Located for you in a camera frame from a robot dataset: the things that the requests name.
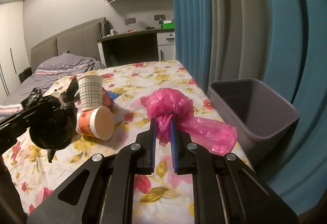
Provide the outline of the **purple striped blanket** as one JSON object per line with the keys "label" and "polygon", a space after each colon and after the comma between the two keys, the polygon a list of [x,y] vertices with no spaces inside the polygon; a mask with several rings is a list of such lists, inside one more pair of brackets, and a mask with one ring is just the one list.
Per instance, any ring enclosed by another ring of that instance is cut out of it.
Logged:
{"label": "purple striped blanket", "polygon": [[52,57],[41,63],[30,77],[1,102],[1,119],[20,111],[22,109],[20,102],[30,95],[33,88],[40,88],[42,93],[45,93],[61,77],[103,68],[101,61],[95,58],[77,56],[68,52]]}

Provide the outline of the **blue cloth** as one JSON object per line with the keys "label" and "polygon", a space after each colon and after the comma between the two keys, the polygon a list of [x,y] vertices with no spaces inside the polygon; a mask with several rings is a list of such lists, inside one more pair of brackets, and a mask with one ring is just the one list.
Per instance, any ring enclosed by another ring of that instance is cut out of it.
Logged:
{"label": "blue cloth", "polygon": [[120,94],[116,92],[107,91],[106,93],[112,100],[115,100],[117,97],[120,96]]}

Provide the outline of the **blue grey curtain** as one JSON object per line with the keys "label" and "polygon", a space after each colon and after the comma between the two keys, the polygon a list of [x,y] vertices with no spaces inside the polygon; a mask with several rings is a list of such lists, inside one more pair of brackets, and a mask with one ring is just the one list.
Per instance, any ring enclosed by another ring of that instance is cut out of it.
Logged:
{"label": "blue grey curtain", "polygon": [[176,57],[207,93],[257,79],[299,115],[277,158],[256,172],[297,214],[326,197],[326,0],[173,0]]}

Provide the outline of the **dark top white desk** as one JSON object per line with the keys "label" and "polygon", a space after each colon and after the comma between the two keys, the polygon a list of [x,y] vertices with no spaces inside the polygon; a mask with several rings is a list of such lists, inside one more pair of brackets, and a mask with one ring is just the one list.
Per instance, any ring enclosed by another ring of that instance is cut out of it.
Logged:
{"label": "dark top white desk", "polygon": [[106,67],[176,59],[175,30],[147,29],[106,36],[97,41]]}

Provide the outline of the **red clear plastic bag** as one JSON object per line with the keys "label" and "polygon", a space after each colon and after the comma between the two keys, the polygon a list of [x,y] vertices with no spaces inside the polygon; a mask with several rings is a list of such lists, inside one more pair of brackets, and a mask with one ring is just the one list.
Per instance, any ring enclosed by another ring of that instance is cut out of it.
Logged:
{"label": "red clear plastic bag", "polygon": [[109,108],[110,110],[113,109],[114,107],[114,100],[112,100],[108,95],[107,95],[107,90],[105,90],[104,88],[102,88],[102,104],[103,106],[106,106],[107,108]]}

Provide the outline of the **grey bed headboard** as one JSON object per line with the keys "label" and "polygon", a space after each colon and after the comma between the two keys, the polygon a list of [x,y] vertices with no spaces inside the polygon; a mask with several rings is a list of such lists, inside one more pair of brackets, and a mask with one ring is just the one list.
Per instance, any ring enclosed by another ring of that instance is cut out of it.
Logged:
{"label": "grey bed headboard", "polygon": [[105,17],[87,21],[62,31],[34,46],[30,50],[30,67],[32,71],[35,71],[42,62],[60,56],[65,51],[77,56],[100,60],[97,40],[108,30],[105,22]]}

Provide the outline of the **orange apple paper cup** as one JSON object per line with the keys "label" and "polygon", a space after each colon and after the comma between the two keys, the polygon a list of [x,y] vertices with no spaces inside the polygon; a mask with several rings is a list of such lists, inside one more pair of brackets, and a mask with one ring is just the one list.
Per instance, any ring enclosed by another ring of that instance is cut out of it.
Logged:
{"label": "orange apple paper cup", "polygon": [[77,114],[76,132],[103,141],[110,140],[114,133],[114,116],[106,106]]}

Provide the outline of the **white wardrobe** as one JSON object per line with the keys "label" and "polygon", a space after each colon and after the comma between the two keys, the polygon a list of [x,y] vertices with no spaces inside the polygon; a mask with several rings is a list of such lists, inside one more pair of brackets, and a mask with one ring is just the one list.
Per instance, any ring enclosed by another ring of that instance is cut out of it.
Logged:
{"label": "white wardrobe", "polygon": [[29,67],[23,31],[23,3],[1,4],[1,100],[20,85],[19,74]]}

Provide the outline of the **black plastic bag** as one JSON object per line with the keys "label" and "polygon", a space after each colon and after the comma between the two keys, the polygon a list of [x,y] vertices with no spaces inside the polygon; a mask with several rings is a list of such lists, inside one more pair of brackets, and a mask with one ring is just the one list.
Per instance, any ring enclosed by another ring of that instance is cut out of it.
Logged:
{"label": "black plastic bag", "polygon": [[47,150],[51,163],[57,151],[65,149],[72,142],[77,125],[77,108],[74,98],[79,89],[76,77],[63,92],[63,101],[57,97],[44,96],[41,88],[33,88],[29,96],[21,101],[23,110],[38,107],[29,117],[29,134],[32,142]]}

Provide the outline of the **pink plastic bag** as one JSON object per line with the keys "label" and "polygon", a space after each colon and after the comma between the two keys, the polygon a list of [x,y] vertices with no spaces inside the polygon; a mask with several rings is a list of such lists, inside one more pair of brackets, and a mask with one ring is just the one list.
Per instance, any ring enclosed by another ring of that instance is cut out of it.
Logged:
{"label": "pink plastic bag", "polygon": [[187,132],[194,142],[211,153],[224,156],[237,142],[235,126],[194,116],[193,101],[179,90],[162,88],[154,91],[147,98],[146,110],[147,116],[156,120],[156,137],[162,146],[171,141],[171,119],[176,119],[178,130]]}

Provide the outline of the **purple trash bin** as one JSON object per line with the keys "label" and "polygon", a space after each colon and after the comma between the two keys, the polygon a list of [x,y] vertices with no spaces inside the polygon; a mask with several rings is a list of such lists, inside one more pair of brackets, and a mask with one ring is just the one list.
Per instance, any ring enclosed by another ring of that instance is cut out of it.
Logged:
{"label": "purple trash bin", "polygon": [[299,121],[286,99],[253,78],[212,82],[209,99],[222,119],[237,128],[238,142],[256,172],[277,158]]}

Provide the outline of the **green box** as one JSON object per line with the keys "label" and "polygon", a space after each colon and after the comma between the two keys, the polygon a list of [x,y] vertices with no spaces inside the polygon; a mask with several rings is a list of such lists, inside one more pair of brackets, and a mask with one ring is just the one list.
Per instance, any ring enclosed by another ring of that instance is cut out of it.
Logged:
{"label": "green box", "polygon": [[162,24],[163,29],[174,29],[175,23],[172,20],[165,20]]}

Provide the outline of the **green grid paper cup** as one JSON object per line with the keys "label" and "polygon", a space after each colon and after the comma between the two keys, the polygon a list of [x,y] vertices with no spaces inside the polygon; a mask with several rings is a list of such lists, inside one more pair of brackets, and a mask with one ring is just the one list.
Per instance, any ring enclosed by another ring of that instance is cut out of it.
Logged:
{"label": "green grid paper cup", "polygon": [[96,109],[103,105],[102,83],[103,79],[99,75],[81,75],[78,77],[82,111]]}

